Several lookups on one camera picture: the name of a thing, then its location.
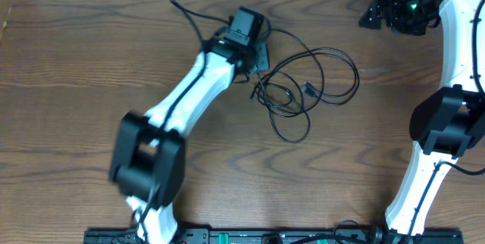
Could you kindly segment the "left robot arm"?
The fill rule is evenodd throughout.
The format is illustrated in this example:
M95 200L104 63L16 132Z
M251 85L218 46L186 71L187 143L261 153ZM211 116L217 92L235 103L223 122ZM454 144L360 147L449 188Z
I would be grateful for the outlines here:
M194 65L143 115L121 120L109 169L133 210L140 243L169 243L177 232L173 202L185 175L186 140L207 107L236 76L250 76L269 60L269 20L240 7L211 38L201 39Z

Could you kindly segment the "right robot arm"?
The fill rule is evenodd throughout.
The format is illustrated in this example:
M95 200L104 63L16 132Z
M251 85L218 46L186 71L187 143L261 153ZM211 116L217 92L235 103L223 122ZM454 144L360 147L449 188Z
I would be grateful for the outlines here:
M462 243L462 232L425 228L425 219L446 175L466 150L484 136L484 0L373 0L360 27L423 36L443 28L443 70L439 89L413 111L413 151L384 224L373 227L368 243Z

